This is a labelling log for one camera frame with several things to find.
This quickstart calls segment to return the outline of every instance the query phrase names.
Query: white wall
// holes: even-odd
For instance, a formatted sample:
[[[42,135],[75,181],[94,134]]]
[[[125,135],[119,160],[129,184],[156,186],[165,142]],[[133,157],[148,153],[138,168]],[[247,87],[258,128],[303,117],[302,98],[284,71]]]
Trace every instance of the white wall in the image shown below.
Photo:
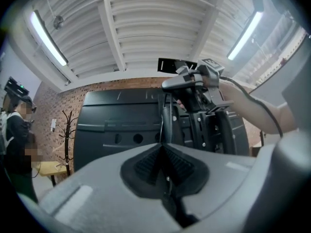
[[[25,66],[8,43],[5,44],[3,51],[5,56],[1,62],[1,88],[4,89],[7,81],[12,77],[18,83],[22,84],[29,91],[29,96],[34,99],[41,80]]]

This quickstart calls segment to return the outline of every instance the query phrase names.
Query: white ceiling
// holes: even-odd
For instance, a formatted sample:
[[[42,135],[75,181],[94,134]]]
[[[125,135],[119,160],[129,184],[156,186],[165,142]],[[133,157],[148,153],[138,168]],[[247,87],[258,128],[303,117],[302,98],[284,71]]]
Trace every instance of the white ceiling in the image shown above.
[[[212,58],[225,66],[229,74],[236,64],[226,56],[254,11],[251,0],[204,0],[222,12],[200,0],[94,1],[32,0],[28,5],[28,11],[39,11],[69,64],[58,67],[40,62],[39,65],[36,58],[42,58],[44,50],[34,47],[30,54],[22,42],[18,44],[18,37],[17,52],[23,52],[22,58],[31,62],[29,68],[39,73],[43,81],[49,79],[57,91],[116,79],[168,76],[157,72],[159,57],[194,61]],[[57,15],[65,19],[59,30],[53,27],[53,16]],[[24,26],[29,27],[25,16],[27,13]],[[45,68],[58,68],[58,80],[54,82],[56,74],[49,76],[50,70]],[[245,66],[241,76],[244,81],[246,72],[254,72],[252,68],[258,69],[258,63]],[[71,84],[65,86],[60,75]]]

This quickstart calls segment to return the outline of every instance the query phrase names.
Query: person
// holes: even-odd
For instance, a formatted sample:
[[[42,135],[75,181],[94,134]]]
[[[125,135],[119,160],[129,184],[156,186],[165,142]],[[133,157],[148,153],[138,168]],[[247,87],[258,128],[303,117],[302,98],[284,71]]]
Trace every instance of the person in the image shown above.
[[[207,80],[203,78],[203,81],[204,86],[208,87]],[[236,86],[221,80],[219,83],[219,90],[222,93],[224,100],[233,101],[231,108],[236,113],[240,114],[243,118],[245,118],[247,121],[263,132],[267,134],[278,134],[277,127],[269,117],[268,113],[259,104],[249,100]],[[262,101],[271,111],[279,123],[283,133],[297,129],[294,116],[287,103],[276,107],[266,101],[260,101]],[[180,100],[178,100],[177,103],[181,106],[181,108],[185,108]]]
[[[34,148],[35,136],[30,132],[27,122],[32,114],[33,102],[29,96],[23,96],[18,104],[12,106],[13,111],[8,114],[6,121],[4,167],[16,191],[37,202],[29,153]]]

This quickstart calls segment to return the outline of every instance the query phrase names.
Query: fluorescent light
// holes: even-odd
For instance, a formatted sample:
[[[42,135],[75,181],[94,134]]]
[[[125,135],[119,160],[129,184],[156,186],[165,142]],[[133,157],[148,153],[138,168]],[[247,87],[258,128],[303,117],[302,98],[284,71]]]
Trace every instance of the fluorescent light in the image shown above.
[[[39,35],[39,37],[41,38],[41,40],[45,44],[45,46],[53,54],[53,56],[56,58],[56,60],[62,66],[65,66],[68,63],[68,61],[63,56],[61,51],[57,49],[57,46],[53,42],[53,40],[50,37],[49,33],[47,32],[47,30],[46,30],[46,28],[45,28],[45,26],[44,26],[44,24],[43,24],[43,22],[42,22],[42,20],[40,18],[40,15],[39,15],[38,11],[32,12],[32,14],[30,16],[30,21],[31,21],[35,31],[37,32],[37,34]]]
[[[237,56],[237,54],[241,51],[242,47],[245,45],[245,43],[247,42],[249,37],[254,32],[255,28],[257,27],[258,23],[260,22],[262,15],[263,15],[263,12],[256,12],[255,13],[255,16],[253,17],[248,28],[245,30],[243,36],[240,38],[239,42],[236,44],[234,49],[229,54],[229,56],[228,56],[229,60],[233,60]]]

